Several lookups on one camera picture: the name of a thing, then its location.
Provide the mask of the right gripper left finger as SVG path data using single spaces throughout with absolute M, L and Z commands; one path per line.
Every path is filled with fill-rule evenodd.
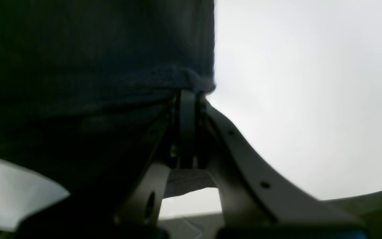
M 167 118 L 150 127 L 133 152 L 146 164 L 126 199 L 113 215 L 116 225 L 155 226 L 172 169 L 193 167 L 197 138 L 197 95 L 182 90 Z

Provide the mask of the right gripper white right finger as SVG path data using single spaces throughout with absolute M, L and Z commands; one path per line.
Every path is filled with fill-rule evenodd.
M 235 125 L 197 96 L 200 157 L 221 200 L 222 233 L 359 233 L 360 222 L 316 200 L 275 171 Z

